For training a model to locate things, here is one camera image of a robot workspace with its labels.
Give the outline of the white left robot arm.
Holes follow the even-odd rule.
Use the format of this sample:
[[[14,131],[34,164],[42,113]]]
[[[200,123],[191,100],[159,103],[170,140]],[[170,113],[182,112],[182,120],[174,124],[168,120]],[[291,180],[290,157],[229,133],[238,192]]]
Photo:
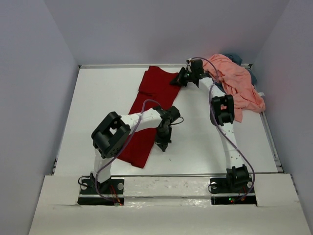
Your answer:
[[[103,194],[111,184],[112,162],[124,151],[135,133],[156,129],[152,143],[162,152],[171,143],[172,125],[181,118],[179,110],[172,106],[168,110],[155,106],[140,113],[118,115],[110,112],[91,134],[95,149],[94,170],[91,173],[91,187]]]

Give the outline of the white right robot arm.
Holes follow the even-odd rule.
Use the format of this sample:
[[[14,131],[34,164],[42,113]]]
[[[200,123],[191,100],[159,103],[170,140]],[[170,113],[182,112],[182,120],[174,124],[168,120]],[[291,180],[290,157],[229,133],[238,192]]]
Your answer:
[[[254,175],[250,175],[251,164],[237,146],[233,123],[235,120],[234,98],[221,91],[217,79],[204,72],[203,61],[194,57],[186,61],[186,67],[171,81],[171,85],[186,87],[194,83],[199,89],[208,93],[210,120],[216,127],[224,148],[226,158],[226,176],[210,180],[208,190],[212,194],[243,193],[248,194],[254,185]]]

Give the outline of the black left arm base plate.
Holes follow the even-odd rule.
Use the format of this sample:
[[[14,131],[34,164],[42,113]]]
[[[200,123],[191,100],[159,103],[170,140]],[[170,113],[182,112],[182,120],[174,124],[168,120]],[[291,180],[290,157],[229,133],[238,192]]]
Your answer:
[[[78,205],[81,206],[123,206],[124,178],[112,177],[95,188],[94,179],[82,176],[78,179],[80,186]]]

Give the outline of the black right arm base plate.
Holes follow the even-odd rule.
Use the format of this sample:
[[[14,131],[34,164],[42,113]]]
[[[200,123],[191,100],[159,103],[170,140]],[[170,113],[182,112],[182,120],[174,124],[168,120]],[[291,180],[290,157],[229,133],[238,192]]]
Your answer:
[[[252,179],[238,188],[230,188],[226,178],[211,178],[208,191],[211,194],[211,204],[217,205],[257,205],[256,195],[252,186]]]

